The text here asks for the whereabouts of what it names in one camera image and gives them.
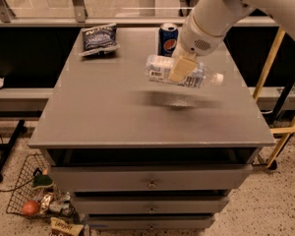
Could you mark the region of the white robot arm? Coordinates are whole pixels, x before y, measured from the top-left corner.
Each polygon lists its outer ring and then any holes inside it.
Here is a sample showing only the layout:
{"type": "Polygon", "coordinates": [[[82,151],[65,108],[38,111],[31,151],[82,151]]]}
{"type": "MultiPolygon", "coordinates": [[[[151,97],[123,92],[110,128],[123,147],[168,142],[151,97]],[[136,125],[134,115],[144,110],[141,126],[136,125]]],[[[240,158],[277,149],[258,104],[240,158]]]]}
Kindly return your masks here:
{"type": "Polygon", "coordinates": [[[295,0],[199,0],[184,22],[169,80],[179,83],[212,53],[229,30],[254,10],[271,17],[295,41],[295,0]]]}

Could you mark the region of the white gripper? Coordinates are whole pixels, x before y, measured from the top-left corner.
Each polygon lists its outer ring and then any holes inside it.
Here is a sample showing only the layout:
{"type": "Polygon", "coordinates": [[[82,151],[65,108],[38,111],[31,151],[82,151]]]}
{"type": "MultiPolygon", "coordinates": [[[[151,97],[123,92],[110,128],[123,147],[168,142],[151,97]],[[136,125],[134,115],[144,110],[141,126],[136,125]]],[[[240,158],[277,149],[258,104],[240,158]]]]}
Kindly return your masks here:
{"type": "Polygon", "coordinates": [[[187,57],[209,55],[219,46],[223,38],[224,36],[212,36],[204,32],[196,24],[195,17],[190,14],[180,30],[179,46],[172,53],[172,57],[177,59],[168,79],[176,83],[183,81],[198,66],[197,62],[187,57]]]}

